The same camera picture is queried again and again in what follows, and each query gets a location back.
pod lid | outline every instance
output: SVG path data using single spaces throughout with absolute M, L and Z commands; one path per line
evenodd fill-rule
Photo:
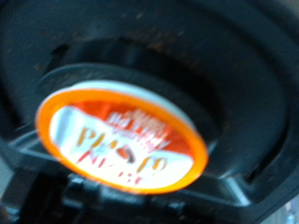
M 56 91 L 36 113 L 45 149 L 71 171 L 140 194 L 182 189 L 203 173 L 206 144 L 163 97 L 116 81 Z

orange rim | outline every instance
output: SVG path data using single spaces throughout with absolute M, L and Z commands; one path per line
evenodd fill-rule
M 102 178 L 89 174 L 78 168 L 74 163 L 69 161 L 62 155 L 60 149 L 50 140 L 50 122 L 53 115 L 66 105 L 71 105 L 83 101 L 106 101 L 111 103 L 123 103 L 128 105 L 138 106 L 139 108 L 154 114 L 156 118 L 163 120 L 170 124 L 183 138 L 186 140 L 193 153 L 193 166 L 191 170 L 183 176 L 178 182 L 173 185 L 158 188 L 158 189 L 144 189 L 144 188 L 130 188 L 118 185 Z M 93 181 L 110 186 L 112 188 L 120 189 L 122 191 L 136 193 L 136 194 L 162 194 L 182 189 L 195 181 L 206 168 L 208 155 L 206 152 L 206 144 L 203 138 L 194 130 L 185 125 L 180 119 L 173 116 L 165 109 L 150 102 L 146 102 L 135 98 L 112 91 L 101 90 L 71 90 L 61 91 L 47 98 L 38 108 L 36 114 L 36 129 L 37 134 L 45 147 L 45 149 L 53 155 L 61 164 L 71 171 L 83 175 Z

printed label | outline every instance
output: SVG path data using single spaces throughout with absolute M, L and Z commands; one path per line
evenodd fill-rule
M 62 164 L 124 191 L 180 189 L 206 166 L 206 146 L 188 125 L 157 105 L 116 92 L 59 91 L 39 108 L 36 127 Z

black plastic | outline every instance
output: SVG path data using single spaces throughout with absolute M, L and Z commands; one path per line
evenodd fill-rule
M 4 159 L 66 179 L 69 171 L 36 136 L 39 104 L 81 80 L 120 80 L 178 105 L 209 144 L 201 178 L 146 201 L 162 211 L 168 201 L 183 204 L 186 220 L 174 219 L 186 223 L 260 222 L 299 187 L 299 46 L 280 10 L 288 13 L 263 1 L 7 1 L 0 8 Z M 117 195 L 111 209 L 127 204 L 113 205 L 125 197 Z M 135 217 L 153 209 L 145 204 L 135 204 L 144 208 Z

